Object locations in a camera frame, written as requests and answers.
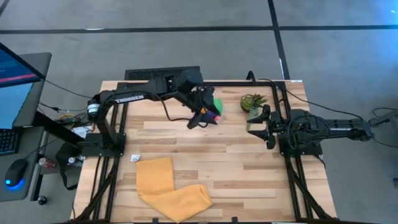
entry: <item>computer mouse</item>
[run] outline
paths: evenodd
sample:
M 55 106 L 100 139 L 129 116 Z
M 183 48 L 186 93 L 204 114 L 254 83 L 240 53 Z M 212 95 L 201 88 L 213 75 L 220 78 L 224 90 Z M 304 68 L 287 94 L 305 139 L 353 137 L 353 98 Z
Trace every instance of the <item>computer mouse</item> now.
M 26 159 L 17 159 L 14 161 L 6 172 L 6 185 L 8 187 L 17 185 L 22 180 L 26 167 Z

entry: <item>small white object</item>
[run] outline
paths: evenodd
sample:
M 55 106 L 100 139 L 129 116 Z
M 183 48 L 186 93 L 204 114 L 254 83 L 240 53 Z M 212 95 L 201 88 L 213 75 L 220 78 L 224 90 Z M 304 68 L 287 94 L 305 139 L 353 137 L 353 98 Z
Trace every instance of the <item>small white object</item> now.
M 140 158 L 140 155 L 138 155 L 138 154 L 131 154 L 130 161 L 131 161 L 131 162 L 137 162 L 137 161 L 139 160 L 139 158 Z
M 285 79 L 284 67 L 282 66 L 282 59 L 279 58 L 280 70 L 282 71 L 282 78 Z
M 76 162 L 76 159 L 73 157 L 69 157 L 68 162 L 72 164 L 72 163 Z
M 91 133 L 91 126 L 72 128 L 72 131 L 85 139 L 87 133 Z
M 95 31 L 95 30 L 105 30 L 105 28 L 87 28 L 85 30 Z
M 100 108 L 100 105 L 97 103 L 93 103 L 93 104 L 87 106 L 88 113 L 97 112 L 98 108 Z

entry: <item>black clamp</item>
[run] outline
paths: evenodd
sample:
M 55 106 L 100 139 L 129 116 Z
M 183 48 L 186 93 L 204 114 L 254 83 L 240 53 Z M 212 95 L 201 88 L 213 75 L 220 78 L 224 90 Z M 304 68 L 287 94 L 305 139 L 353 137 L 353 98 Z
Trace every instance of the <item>black clamp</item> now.
M 232 217 L 232 224 L 238 224 L 238 218 L 237 217 Z
M 251 130 L 248 131 L 249 134 L 257 136 L 264 141 L 267 141 L 267 149 L 273 149 L 276 145 L 275 136 L 272 135 L 272 123 L 270 121 L 271 117 L 271 107 L 269 105 L 262 106 L 262 113 L 257 118 L 253 118 L 248 120 L 248 123 L 251 124 L 262 124 L 263 122 L 267 122 L 267 128 L 260 130 Z

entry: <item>green object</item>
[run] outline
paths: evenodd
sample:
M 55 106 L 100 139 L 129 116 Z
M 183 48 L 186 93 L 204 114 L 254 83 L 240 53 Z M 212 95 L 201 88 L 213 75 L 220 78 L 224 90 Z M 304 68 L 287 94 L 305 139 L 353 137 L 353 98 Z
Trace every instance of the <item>green object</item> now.
M 265 103 L 267 100 L 263 99 L 265 97 L 260 94 L 254 95 L 244 95 L 241 99 L 241 107 L 242 109 L 249 113 L 252 109 L 257 109 L 262 107 L 262 104 Z
M 221 116 L 223 114 L 223 102 L 220 99 L 214 99 L 213 103 L 216 106 L 217 110 L 220 112 Z

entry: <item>keyboard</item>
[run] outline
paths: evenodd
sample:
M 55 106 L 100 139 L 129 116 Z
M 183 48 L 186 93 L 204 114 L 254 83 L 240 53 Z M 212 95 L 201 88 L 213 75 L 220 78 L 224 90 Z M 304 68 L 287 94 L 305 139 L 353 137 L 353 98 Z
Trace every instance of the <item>keyboard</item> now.
M 124 74 L 125 80 L 152 80 L 157 77 L 165 75 L 178 75 L 188 69 L 200 70 L 199 66 L 191 67 L 174 67 L 174 68 L 149 68 L 149 69 L 134 69 L 126 70 Z
M 20 129 L 0 129 L 0 156 L 18 152 Z

